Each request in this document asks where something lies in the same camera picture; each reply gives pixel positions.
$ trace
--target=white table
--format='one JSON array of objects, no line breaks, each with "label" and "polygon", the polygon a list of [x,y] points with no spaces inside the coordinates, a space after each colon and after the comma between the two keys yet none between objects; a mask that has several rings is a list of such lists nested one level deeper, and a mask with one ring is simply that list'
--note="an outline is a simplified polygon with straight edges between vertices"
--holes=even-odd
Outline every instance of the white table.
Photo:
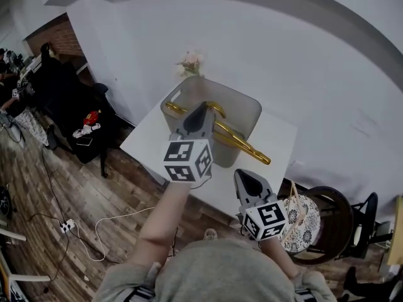
[{"label": "white table", "polygon": [[[162,166],[161,148],[162,143],[169,139],[171,132],[160,109],[162,100],[137,125],[120,147],[147,170],[168,179],[167,172]],[[235,191],[234,171],[238,168],[247,169],[265,177],[272,190],[277,193],[290,160],[296,135],[295,126],[262,112],[247,141],[256,150],[267,155],[271,159],[271,164],[265,165],[241,151],[230,168],[213,164],[212,178],[190,193],[223,213],[235,216],[239,212],[240,202]]]}]

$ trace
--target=brick wall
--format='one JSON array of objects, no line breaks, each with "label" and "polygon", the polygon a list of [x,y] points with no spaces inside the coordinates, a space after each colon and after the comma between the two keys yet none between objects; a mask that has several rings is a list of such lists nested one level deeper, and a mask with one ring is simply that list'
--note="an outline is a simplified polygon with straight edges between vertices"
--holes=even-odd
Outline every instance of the brick wall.
[{"label": "brick wall", "polygon": [[47,42],[52,44],[56,53],[84,56],[67,14],[62,14],[33,32],[26,38],[26,42],[35,56],[40,55],[40,47]]}]

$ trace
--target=wooden floor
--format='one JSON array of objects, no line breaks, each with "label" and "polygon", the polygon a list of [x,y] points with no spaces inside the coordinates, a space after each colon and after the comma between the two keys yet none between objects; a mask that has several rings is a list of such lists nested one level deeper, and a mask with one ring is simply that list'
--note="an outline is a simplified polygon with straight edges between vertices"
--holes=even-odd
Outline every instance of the wooden floor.
[{"label": "wooden floor", "polygon": [[[6,251],[16,272],[48,274],[53,278],[57,264],[66,250],[67,237],[61,234],[57,220],[36,216],[27,222],[35,213],[58,219],[62,216],[49,188],[41,146],[27,131],[24,134],[26,144],[22,149],[9,139],[6,131],[0,133],[0,183],[9,183],[11,199],[18,211],[13,215],[9,229],[28,237],[26,242],[8,245]],[[97,248],[99,242],[94,226],[99,219],[153,207],[164,190],[137,161],[118,148],[108,152],[107,179],[100,175],[99,159],[83,165],[75,156],[61,149],[55,152],[44,149],[43,153],[64,218],[74,219],[79,224],[80,235]],[[98,232],[105,243],[109,261],[91,261],[80,241],[70,234],[67,255],[61,263],[56,280],[50,284],[21,282],[21,287],[31,301],[91,301],[105,270],[113,265],[112,262],[123,262],[129,256],[148,214],[146,211],[99,224]],[[215,228],[220,237],[246,240],[228,226],[231,220],[191,198],[179,227],[176,248],[180,250],[187,243],[201,239],[205,229],[210,227]],[[99,258],[91,250],[90,253],[93,258]],[[339,296],[343,290],[345,272],[351,265],[358,266],[358,279],[379,280],[377,267],[381,253],[381,250],[374,248],[370,249],[367,260],[344,259],[315,269],[323,272],[329,286]],[[34,298],[46,286],[49,292]]]}]

